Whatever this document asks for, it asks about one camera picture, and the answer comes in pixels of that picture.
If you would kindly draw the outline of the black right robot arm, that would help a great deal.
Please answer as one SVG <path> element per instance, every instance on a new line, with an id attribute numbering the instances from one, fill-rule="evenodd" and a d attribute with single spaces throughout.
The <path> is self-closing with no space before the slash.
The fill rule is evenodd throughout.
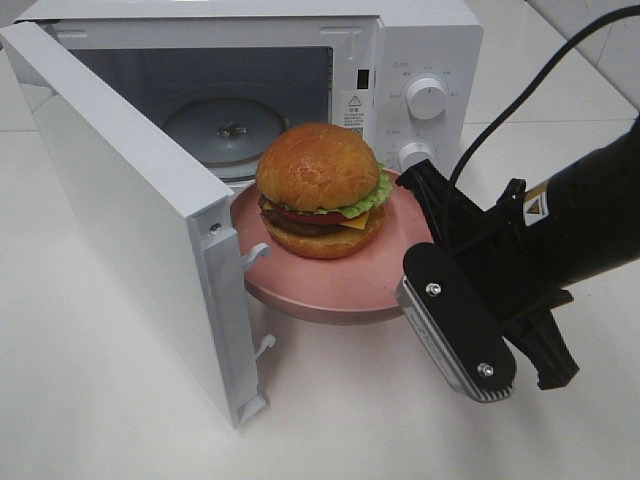
<path id="1" fill-rule="evenodd" d="M 578 372 L 553 317 L 570 286 L 639 256 L 639 130 L 535 187 L 511 180 L 483 210 L 429 161 L 398 179 L 432 238 L 410 247 L 396 296 L 443 377 L 481 402 L 507 398 L 514 352 L 543 390 Z"/>

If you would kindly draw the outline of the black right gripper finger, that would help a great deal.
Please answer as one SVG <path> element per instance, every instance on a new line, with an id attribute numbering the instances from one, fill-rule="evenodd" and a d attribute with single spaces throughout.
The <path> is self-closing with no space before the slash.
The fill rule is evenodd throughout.
<path id="1" fill-rule="evenodd" d="M 536 369 L 539 389 L 563 388 L 579 372 L 549 309 L 534 308 L 509 319 L 503 334 Z"/>
<path id="2" fill-rule="evenodd" d="M 396 184 L 413 194 L 436 245 L 462 248 L 480 235 L 483 210 L 457 188 L 450 199 L 446 226 L 443 213 L 448 180 L 430 160 L 408 168 L 396 179 Z"/>

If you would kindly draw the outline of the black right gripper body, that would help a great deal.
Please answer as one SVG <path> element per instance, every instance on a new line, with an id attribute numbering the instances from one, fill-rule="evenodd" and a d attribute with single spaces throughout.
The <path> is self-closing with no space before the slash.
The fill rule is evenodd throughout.
<path id="1" fill-rule="evenodd" d="M 482 210 L 444 182 L 439 230 L 502 335 L 560 340 L 552 310 L 572 301 L 564 287 L 575 183 L 552 177 L 528 190 L 511 180 L 494 207 Z"/>

